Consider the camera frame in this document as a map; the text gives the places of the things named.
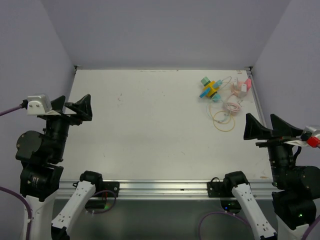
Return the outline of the yellow cube power socket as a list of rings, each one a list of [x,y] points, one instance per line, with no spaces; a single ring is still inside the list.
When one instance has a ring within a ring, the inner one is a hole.
[[[210,89],[210,92],[206,95],[206,97],[208,98],[211,98],[212,95],[214,95],[220,89],[220,88],[213,88],[214,83],[215,81],[211,81],[207,86],[203,87],[203,91],[205,91],[206,89]]]

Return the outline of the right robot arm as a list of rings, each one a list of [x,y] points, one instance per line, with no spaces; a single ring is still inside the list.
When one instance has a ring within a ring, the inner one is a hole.
[[[305,240],[320,222],[314,202],[320,197],[320,169],[297,166],[296,160],[303,147],[319,148],[320,129],[300,129],[275,114],[270,119],[271,129],[247,113],[243,138],[257,139],[257,147],[267,148],[272,185],[278,189],[271,194],[278,228],[266,219],[242,171],[226,174],[222,189],[239,202],[256,240]]]

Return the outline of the green plug adapter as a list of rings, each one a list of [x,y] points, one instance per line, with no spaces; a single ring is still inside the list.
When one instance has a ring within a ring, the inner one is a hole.
[[[205,76],[201,81],[201,84],[205,87],[207,86],[211,81],[209,80],[209,78],[207,76]]]

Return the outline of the teal plug adapter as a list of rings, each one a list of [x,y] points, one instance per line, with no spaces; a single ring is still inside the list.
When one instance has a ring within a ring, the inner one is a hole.
[[[221,96],[219,93],[215,93],[212,97],[211,97],[211,100],[214,101],[214,102],[218,102],[221,100]]]

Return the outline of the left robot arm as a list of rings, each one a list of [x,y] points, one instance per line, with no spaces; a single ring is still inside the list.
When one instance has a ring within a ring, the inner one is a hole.
[[[27,240],[68,240],[88,200],[104,190],[102,175],[85,171],[67,204],[53,217],[64,170],[58,164],[63,161],[69,128],[92,120],[91,95],[86,94],[72,103],[66,102],[64,95],[49,100],[47,95],[38,94],[28,96],[23,106],[29,116],[37,116],[46,122],[43,132],[29,130],[16,143],[15,158],[22,164],[20,194],[26,209],[23,237]]]

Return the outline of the light teal usb charger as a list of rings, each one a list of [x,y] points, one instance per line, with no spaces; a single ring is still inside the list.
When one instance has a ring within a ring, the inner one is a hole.
[[[218,80],[212,85],[212,87],[214,89],[218,89],[222,84],[223,84],[223,81],[222,80]]]

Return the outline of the blue plug adapter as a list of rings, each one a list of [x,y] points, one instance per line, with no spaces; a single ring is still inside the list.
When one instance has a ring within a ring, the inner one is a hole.
[[[210,92],[210,89],[206,89],[206,90],[204,90],[200,95],[199,95],[199,97],[200,98],[203,98],[203,97],[205,97],[208,93]]]

